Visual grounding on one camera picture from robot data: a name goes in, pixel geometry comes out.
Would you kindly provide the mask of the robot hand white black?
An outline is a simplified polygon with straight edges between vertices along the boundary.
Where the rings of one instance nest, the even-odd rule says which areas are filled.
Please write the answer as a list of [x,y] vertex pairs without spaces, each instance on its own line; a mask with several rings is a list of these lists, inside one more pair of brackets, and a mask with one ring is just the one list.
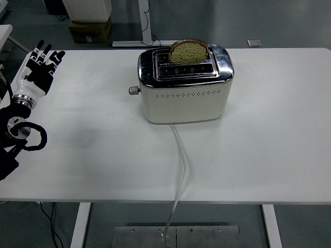
[[53,51],[49,54],[52,45],[48,44],[42,50],[43,44],[44,41],[40,40],[30,53],[26,64],[18,72],[18,89],[15,95],[28,96],[37,101],[49,92],[55,71],[62,62],[65,51]]

